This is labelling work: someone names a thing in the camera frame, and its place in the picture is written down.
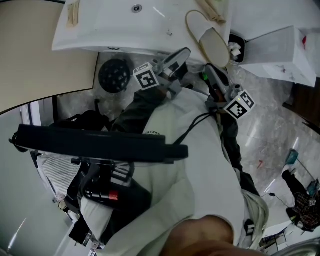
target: beige wall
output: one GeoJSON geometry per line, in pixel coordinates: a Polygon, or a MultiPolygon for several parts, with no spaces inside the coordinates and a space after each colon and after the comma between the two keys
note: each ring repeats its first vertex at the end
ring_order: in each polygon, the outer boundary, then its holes
{"type": "Polygon", "coordinates": [[[93,87],[97,52],[51,50],[62,9],[49,1],[0,4],[0,113],[93,87]]]}
{"type": "Polygon", "coordinates": [[[303,33],[320,32],[319,0],[233,0],[231,30],[246,40],[295,26],[303,33]]]}

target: white sink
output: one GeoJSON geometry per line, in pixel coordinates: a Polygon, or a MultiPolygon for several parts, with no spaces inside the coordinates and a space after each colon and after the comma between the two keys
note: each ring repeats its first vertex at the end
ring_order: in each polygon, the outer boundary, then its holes
{"type": "MultiPolygon", "coordinates": [[[[203,12],[195,0],[81,0],[79,24],[67,28],[67,0],[58,22],[52,50],[83,48],[98,52],[169,54],[183,47],[191,59],[204,62],[198,46],[190,37],[185,16],[188,11],[203,12]],[[133,7],[140,5],[138,13],[133,7]]],[[[212,22],[228,43],[234,0],[223,0],[222,26],[212,22]]]]}

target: floor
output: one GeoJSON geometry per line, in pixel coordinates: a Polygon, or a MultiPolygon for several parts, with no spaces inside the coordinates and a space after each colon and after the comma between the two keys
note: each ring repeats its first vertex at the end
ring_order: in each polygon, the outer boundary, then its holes
{"type": "MultiPolygon", "coordinates": [[[[62,119],[94,110],[94,100],[100,99],[100,111],[111,120],[121,114],[140,87],[131,77],[126,91],[105,92],[99,85],[98,71],[110,59],[126,60],[130,70],[150,62],[154,57],[140,54],[101,53],[93,90],[75,92],[58,97],[58,112],[62,119]]],[[[282,107],[290,97],[292,83],[257,77],[241,67],[228,67],[230,78],[241,84],[256,102],[252,112],[238,122],[238,144],[241,148],[243,170],[251,174],[260,195],[275,193],[286,205],[293,206],[293,196],[281,178],[281,171],[289,149],[299,152],[300,161],[315,178],[320,176],[320,135],[303,124],[303,119],[282,107]]],[[[207,91],[197,75],[188,73],[183,85],[193,84],[207,91]]],[[[310,175],[298,164],[296,177],[306,187],[310,175]]],[[[263,197],[269,207],[283,206],[276,197],[263,197]]]]}

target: red label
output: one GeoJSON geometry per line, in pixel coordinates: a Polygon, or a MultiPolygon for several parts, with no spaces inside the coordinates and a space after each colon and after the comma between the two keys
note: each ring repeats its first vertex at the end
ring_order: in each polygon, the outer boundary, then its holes
{"type": "Polygon", "coordinates": [[[110,191],[109,192],[109,199],[110,200],[118,200],[118,191],[110,191]]]}

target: black strap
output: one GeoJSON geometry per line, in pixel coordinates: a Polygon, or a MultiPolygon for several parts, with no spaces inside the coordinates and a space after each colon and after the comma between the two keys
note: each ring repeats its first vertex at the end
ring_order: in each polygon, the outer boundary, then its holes
{"type": "Polygon", "coordinates": [[[17,146],[17,132],[13,135],[12,139],[9,139],[9,142],[13,144],[15,148],[21,153],[26,153],[28,151],[28,149],[17,146]]]}
{"type": "Polygon", "coordinates": [[[192,124],[190,125],[190,127],[188,128],[188,130],[186,130],[186,132],[184,134],[182,134],[174,143],[173,145],[180,145],[185,138],[188,136],[188,134],[193,130],[193,128],[195,128],[198,124],[200,124],[202,121],[206,120],[208,117],[212,117],[214,114],[213,113],[204,113],[201,114],[199,116],[197,116],[192,124]]]}

